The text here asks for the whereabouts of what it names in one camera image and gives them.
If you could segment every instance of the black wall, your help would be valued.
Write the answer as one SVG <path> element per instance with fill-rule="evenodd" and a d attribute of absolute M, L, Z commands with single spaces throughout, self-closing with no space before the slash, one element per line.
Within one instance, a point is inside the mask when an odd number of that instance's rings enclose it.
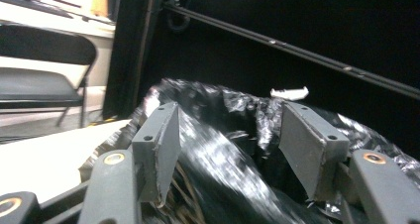
<path fill-rule="evenodd" d="M 420 87 L 419 2 L 192 0 L 190 9 Z M 125 56 L 135 56 L 127 53 L 139 46 L 129 32 L 142 19 L 127 19 L 141 13 L 123 8 L 114 49 L 124 48 Z M 305 102 L 364 123 L 420 158 L 419 101 L 196 21 L 186 32 L 174 34 L 167 28 L 165 12 L 160 12 L 149 57 L 137 76 L 138 93 L 130 90 L 136 79 L 130 77 L 134 66 L 135 62 L 114 51 L 105 113 L 129 115 L 132 104 L 140 103 L 149 87 L 163 77 L 221 84 L 265 97 L 272 88 L 307 86 L 310 94 Z M 139 101 L 130 101 L 133 93 Z"/>

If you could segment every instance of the trash bag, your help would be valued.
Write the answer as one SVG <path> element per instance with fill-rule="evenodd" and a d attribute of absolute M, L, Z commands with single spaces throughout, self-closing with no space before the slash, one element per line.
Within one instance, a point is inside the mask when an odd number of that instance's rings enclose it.
<path fill-rule="evenodd" d="M 150 89 L 131 122 L 80 168 L 82 179 L 89 178 L 100 155 L 127 149 L 152 112 L 171 101 L 181 108 L 181 154 L 166 205 L 142 204 L 145 223 L 331 223 L 317 208 L 306 207 L 305 191 L 278 148 L 282 100 L 223 86 L 164 79 Z M 364 125 L 312 109 L 349 138 L 351 152 L 388 155 L 420 189 L 417 161 Z"/>

